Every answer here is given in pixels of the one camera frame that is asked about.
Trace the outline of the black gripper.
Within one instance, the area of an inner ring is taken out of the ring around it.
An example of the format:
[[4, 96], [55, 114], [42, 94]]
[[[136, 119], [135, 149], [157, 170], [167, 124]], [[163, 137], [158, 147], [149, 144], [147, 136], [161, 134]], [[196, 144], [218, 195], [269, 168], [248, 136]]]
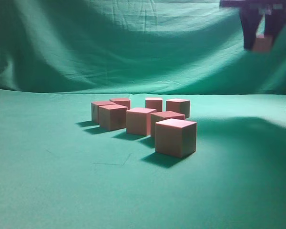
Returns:
[[261, 51], [256, 32], [265, 14], [265, 52], [269, 52], [280, 32], [286, 25], [286, 0], [221, 0], [220, 7], [240, 8], [239, 17], [242, 24], [244, 49]]

